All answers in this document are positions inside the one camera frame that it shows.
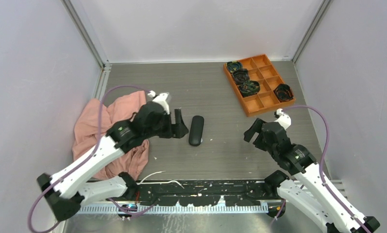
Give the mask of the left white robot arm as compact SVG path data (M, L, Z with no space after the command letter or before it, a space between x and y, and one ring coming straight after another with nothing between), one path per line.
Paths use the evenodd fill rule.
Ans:
M37 183L56 219L67 220L81 207L100 200L117 197L132 200L138 184L129 173L121 172L113 178L97 182L90 182L90 178L151 137L184 137L188 128L181 110L175 109L174 123L171 117L166 103L149 101L133 118L113 124L100 141L74 163L53 175L40 175Z

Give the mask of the black glasses case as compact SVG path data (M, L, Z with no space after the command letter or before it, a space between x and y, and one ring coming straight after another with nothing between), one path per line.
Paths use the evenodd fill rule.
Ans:
M188 138L189 145L199 146L202 143L203 128L204 118L198 115L193 116Z

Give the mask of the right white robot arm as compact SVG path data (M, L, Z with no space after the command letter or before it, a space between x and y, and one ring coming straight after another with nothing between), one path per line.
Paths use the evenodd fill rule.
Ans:
M245 131L244 140L267 151L281 170L265 178L265 194L270 199L282 198L302 211L324 233L373 233L380 222L353 207L330 180L310 151L293 144L286 134L290 118L265 122L259 118Z

